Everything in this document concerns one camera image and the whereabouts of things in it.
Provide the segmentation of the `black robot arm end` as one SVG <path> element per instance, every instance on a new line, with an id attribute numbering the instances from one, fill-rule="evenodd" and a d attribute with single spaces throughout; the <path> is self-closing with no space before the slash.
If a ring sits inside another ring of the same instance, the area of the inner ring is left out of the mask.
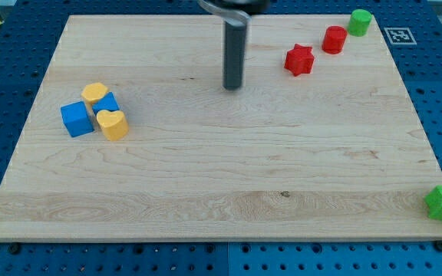
<path id="1" fill-rule="evenodd" d="M 240 10 L 248 15 L 262 14 L 269 6 L 270 0 L 215 0 L 221 8 Z"/>

